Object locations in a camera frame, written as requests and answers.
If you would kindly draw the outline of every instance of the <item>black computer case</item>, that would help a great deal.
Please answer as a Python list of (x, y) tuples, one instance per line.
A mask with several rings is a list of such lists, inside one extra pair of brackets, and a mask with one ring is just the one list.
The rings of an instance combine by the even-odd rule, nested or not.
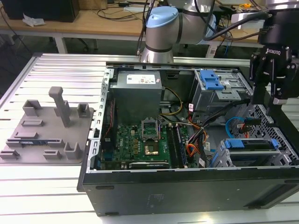
[(73, 22), (79, 13), (78, 0), (2, 0), (5, 12), (12, 20), (31, 18)]

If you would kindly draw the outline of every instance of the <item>aluminum profile table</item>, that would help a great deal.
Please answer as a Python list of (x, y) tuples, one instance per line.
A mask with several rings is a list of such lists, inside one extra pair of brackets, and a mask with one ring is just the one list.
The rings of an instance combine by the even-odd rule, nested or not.
[[(59, 55), (33, 57), (0, 101), (0, 148), (20, 121), (26, 99), (53, 106), (48, 90), (64, 88), (70, 106), (96, 108), (106, 62), (137, 62), (135, 56)], [(175, 58), (176, 63), (249, 66), (248, 60)], [(80, 166), (0, 166), (0, 223), (299, 223), (299, 193), (269, 210), (218, 211), (143, 216), (97, 217), (85, 193), (76, 190)]]

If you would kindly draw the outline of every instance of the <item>label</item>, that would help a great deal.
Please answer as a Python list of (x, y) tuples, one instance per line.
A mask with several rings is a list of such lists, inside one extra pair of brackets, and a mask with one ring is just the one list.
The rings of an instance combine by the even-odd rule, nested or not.
[(21, 141), (21, 144), (27, 144), (27, 145), (33, 145), (33, 142), (31, 141)]
[(281, 51), (280, 50), (272, 50), (272, 49), (267, 48), (266, 54), (268, 54), (268, 53), (280, 55)]
[(189, 104), (189, 111), (193, 112), (193, 104)]
[(205, 150), (211, 151), (210, 142), (206, 142)]
[(155, 75), (129, 74), (127, 84), (156, 84)]
[(229, 81), (220, 81), (220, 83), (221, 83), (222, 85), (230, 85), (230, 84), (229, 84)]
[(201, 158), (199, 158), (199, 164), (202, 166), (202, 167), (205, 167), (205, 162), (201, 159)]

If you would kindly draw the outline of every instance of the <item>table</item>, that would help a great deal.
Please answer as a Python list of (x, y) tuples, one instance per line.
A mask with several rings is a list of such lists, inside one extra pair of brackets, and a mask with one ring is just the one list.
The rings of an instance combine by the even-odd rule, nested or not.
[[(119, 11), (119, 8), (109, 8), (105, 10), (106, 13), (114, 13)], [(47, 36), (53, 37), (56, 41), (58, 52), (61, 54), (67, 54), (67, 48), (65, 46), (64, 38), (87, 38), (94, 39), (94, 48), (97, 49), (97, 39), (109, 39), (109, 40), (125, 40), (125, 41), (137, 41), (142, 22), (139, 20), (142, 14), (136, 15), (139, 19), (133, 21), (119, 22), (111, 21), (104, 18), (100, 18), (96, 15), (97, 11), (81, 10), (79, 15), (73, 23), (64, 23), (58, 21), (46, 21), (46, 25), (30, 27), (21, 20), (10, 20), (5, 15), (6, 20), (13, 30), (18, 35), (29, 36)], [(107, 15), (107, 17), (121, 17), (131, 14), (130, 12), (121, 11), (113, 15)], [(255, 33), (256, 30), (237, 30), (234, 29), (232, 34), (234, 37), (241, 37), (251, 33)], [(4, 22), (3, 18), (0, 18), (0, 34), (13, 35), (13, 32)], [(217, 46), (221, 43), (222, 38), (217, 38), (214, 41), (208, 42), (210, 46), (206, 57), (214, 57)], [(257, 37), (251, 37), (246, 40), (233, 42), (232, 46), (240, 47), (262, 47), (257, 43)]]
[[(54, 106), (48, 90), (64, 88), (70, 106), (78, 102), (96, 107), (106, 62), (138, 62), (136, 56), (43, 54), (30, 59), (0, 100), (0, 148), (20, 121), (22, 106), (38, 99)], [(175, 63), (207, 66), (249, 66), (249, 60), (175, 57)], [(291, 105), (298, 105), (294, 99)], [(299, 193), (268, 210), (238, 210), (182, 214), (97, 217), (85, 193), (76, 186), (80, 166), (0, 166), (0, 223), (55, 224), (291, 224), (299, 222)]]

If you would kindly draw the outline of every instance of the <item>expansion slot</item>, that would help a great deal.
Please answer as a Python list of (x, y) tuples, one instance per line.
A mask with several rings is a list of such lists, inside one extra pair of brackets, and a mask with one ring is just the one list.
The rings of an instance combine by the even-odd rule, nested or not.
[(181, 147), (176, 128), (167, 126), (166, 133), (172, 168), (184, 168), (181, 156)]

